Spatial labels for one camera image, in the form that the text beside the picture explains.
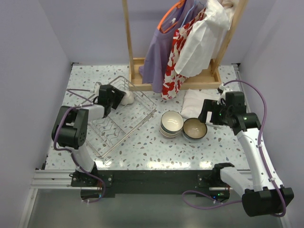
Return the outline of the blue floral bowl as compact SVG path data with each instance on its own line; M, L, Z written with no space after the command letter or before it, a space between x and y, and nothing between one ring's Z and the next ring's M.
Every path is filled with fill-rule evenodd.
M199 141L206 136L207 132L207 125L198 118L189 118L183 123L182 133L187 140Z

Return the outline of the teal and white bowl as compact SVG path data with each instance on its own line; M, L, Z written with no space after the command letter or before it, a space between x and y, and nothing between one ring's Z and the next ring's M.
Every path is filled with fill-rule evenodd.
M184 120L176 111L167 111L161 116L161 128L170 134L180 132L183 128Z

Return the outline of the white ribbed bowl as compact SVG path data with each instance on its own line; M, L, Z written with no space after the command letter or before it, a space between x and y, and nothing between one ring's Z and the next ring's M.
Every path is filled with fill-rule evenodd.
M200 143L200 142L202 142L202 140L201 139L195 139L195 140L188 139L188 142L190 142L190 143Z

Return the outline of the beige bowl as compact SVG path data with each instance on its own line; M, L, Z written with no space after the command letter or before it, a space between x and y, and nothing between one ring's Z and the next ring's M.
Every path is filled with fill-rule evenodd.
M177 133L168 133L168 132L166 132L166 131L163 131L162 129L160 129L160 132L161 132L162 135L168 135L168 136L177 135L177 134L180 133L180 132L177 132Z

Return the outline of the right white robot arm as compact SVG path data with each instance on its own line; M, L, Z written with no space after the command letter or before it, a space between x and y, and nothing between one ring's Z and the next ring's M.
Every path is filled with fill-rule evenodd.
M292 188L286 188L278 177L266 146L262 141L262 125L255 113L247 112L242 92L222 92L221 98L204 100L199 120L205 123L208 113L214 125L229 126L246 155L252 180L242 176L230 163L216 164L212 182L221 187L231 186L241 197L246 214L250 217L273 215L283 217L286 207L294 198Z

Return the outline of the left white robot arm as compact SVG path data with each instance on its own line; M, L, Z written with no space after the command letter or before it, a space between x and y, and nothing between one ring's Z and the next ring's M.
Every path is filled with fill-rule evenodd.
M51 137L56 151L67 151L76 165L76 171L83 173L82 182L94 186L98 182L98 174L94 172L95 162L85 146L87 128L90 121L106 118L111 110L117 109L126 97L125 91L112 85L100 85L93 90L94 99L78 94L82 89L67 89L72 95L84 100L78 106L60 107L53 126Z

